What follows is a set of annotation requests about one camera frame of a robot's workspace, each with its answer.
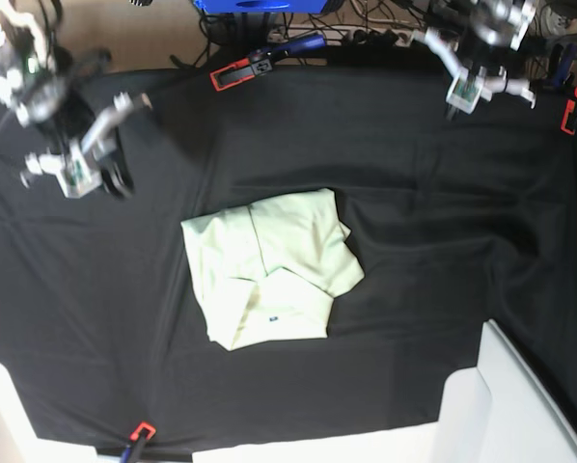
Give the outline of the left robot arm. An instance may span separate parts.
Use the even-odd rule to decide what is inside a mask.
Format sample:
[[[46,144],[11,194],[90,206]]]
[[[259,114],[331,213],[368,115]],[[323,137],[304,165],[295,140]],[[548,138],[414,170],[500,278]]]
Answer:
[[[446,94],[446,117],[472,114],[481,101],[494,95],[518,96],[531,106],[536,94],[526,77],[512,77],[505,59],[517,52],[536,15],[534,1],[473,1],[457,42],[439,29],[415,30],[410,42],[424,45],[451,77]]]

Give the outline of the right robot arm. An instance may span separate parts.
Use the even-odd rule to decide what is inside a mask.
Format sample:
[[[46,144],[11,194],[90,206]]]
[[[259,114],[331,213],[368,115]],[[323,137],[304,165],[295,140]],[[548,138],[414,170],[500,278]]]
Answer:
[[[47,143],[42,152],[24,157],[21,183],[53,177],[63,195],[80,199],[102,189],[118,199],[130,197],[133,180],[124,158],[120,125],[133,113],[151,107],[148,95],[119,93],[101,111],[78,92],[88,77],[101,74],[112,60],[106,48],[75,59],[57,43],[63,20],[61,2],[53,15],[36,18],[13,1],[0,1],[0,103],[9,119],[37,129]]]

